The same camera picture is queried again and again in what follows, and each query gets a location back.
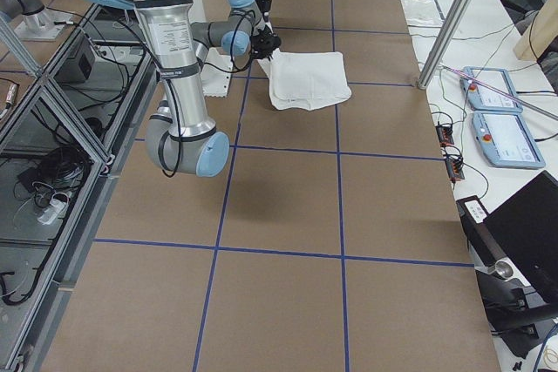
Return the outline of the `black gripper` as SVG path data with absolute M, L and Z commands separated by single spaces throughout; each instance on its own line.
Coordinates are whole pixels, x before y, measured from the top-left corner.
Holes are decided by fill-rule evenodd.
M 256 0 L 257 6 L 264 19 L 269 19 L 269 13 L 272 6 L 272 0 Z
M 274 50 L 279 47 L 280 37 L 270 28 L 263 28 L 251 38 L 251 57 L 271 58 Z

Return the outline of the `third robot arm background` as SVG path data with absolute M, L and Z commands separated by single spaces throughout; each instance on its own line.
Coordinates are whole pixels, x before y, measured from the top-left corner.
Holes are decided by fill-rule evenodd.
M 15 32 L 22 40 L 52 41 L 72 21 L 71 12 L 46 8 L 42 0 L 1 0 L 1 19 L 9 24 L 21 17 Z

